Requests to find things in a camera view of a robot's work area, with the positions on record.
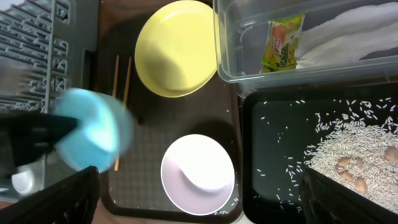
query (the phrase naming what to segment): table surface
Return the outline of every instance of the table surface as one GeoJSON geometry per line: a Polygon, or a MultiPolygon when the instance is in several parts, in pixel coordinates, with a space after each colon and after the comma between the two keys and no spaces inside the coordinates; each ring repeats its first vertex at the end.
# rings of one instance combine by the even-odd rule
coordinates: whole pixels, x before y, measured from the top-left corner
{"type": "MultiPolygon", "coordinates": [[[[156,10],[165,6],[166,4],[173,2],[175,0],[100,0],[99,2],[99,15],[98,15],[98,67],[97,73],[92,77],[91,88],[95,91],[100,91],[103,93],[111,93],[111,85],[109,85],[109,80],[107,77],[103,76],[101,70],[103,69],[103,64],[101,66],[101,59],[104,58],[105,49],[107,43],[104,40],[106,36],[115,26],[120,26],[123,24],[140,24],[145,23],[148,18],[155,13],[156,10]]],[[[211,5],[212,0],[202,0],[203,2],[211,5]]],[[[134,55],[134,49],[130,50],[130,55],[134,55]]],[[[148,220],[141,218],[132,217],[120,217],[110,214],[107,209],[99,200],[98,208],[95,213],[93,220],[94,224],[123,224],[123,223],[170,223],[161,220],[148,220]]],[[[249,224],[251,223],[244,215],[238,221],[239,224],[249,224]]]]}

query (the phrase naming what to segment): yellow bowl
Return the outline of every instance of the yellow bowl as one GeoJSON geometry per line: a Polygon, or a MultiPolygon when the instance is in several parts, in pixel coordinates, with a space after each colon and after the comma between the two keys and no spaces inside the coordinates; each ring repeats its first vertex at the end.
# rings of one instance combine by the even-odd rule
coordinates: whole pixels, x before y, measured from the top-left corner
{"type": "Polygon", "coordinates": [[[186,0],[159,9],[142,28],[134,58],[139,78],[155,94],[198,90],[217,70],[212,8],[186,0]]]}

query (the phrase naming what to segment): plastic container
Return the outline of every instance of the plastic container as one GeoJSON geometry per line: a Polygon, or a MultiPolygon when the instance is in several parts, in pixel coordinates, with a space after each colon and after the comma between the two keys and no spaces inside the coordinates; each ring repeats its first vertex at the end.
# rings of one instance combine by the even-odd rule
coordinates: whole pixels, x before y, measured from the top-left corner
{"type": "Polygon", "coordinates": [[[269,87],[309,83],[340,83],[398,74],[398,49],[354,63],[260,73],[268,20],[305,13],[303,30],[311,29],[350,9],[380,5],[386,0],[215,0],[215,39],[218,73],[239,83],[239,95],[269,87]]]}

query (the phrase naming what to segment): black tray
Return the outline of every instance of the black tray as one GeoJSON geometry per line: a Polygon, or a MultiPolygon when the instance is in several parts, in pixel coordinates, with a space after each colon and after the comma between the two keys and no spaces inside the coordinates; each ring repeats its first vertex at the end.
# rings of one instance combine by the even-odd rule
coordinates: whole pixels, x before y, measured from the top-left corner
{"type": "MultiPolygon", "coordinates": [[[[139,31],[151,13],[114,26],[99,44],[98,89],[111,93],[114,62],[120,55],[118,96],[123,96],[129,56],[134,56],[139,31]]],[[[235,85],[218,74],[201,89],[180,98],[165,98],[149,91],[132,65],[128,108],[134,117],[134,139],[121,157],[120,170],[101,176],[101,199],[115,215],[187,223],[232,223],[242,215],[241,144],[238,97],[235,85]],[[236,186],[217,214],[196,217],[179,210],[164,192],[160,165],[167,148],[187,134],[204,134],[218,141],[232,159],[236,186]]]]}
{"type": "Polygon", "coordinates": [[[301,206],[301,201],[298,199],[299,188],[294,187],[301,176],[296,172],[294,180],[297,182],[292,183],[285,170],[292,162],[291,165],[296,166],[296,161],[309,160],[309,156],[304,159],[303,153],[308,150],[307,146],[316,146],[321,137],[332,132],[333,128],[316,133],[318,117],[315,113],[323,115],[323,122],[333,121],[337,117],[342,119],[342,113],[350,114],[346,100],[357,100],[351,108],[363,117],[359,102],[366,100],[372,103],[372,110],[378,120],[366,118],[364,122],[367,125],[382,125],[388,116],[397,118],[398,108],[390,112],[390,107],[398,104],[397,95],[397,84],[388,84],[339,90],[269,91],[248,96],[243,104],[242,125],[243,210],[248,218],[254,223],[265,223],[269,220],[278,223],[305,223],[303,212],[296,209],[301,206]],[[388,97],[392,97],[389,106],[386,109],[377,109],[376,104],[381,104],[379,99],[388,97]],[[284,200],[284,209],[280,207],[277,194],[284,200]]]}

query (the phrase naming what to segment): candy wrapper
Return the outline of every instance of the candy wrapper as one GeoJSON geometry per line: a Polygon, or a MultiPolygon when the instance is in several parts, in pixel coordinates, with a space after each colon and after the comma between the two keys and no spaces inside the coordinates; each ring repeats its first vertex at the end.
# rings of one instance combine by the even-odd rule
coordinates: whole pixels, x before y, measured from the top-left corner
{"type": "Polygon", "coordinates": [[[299,44],[303,21],[304,13],[268,21],[267,46],[261,61],[264,64],[262,72],[296,68],[294,52],[299,44]]]}

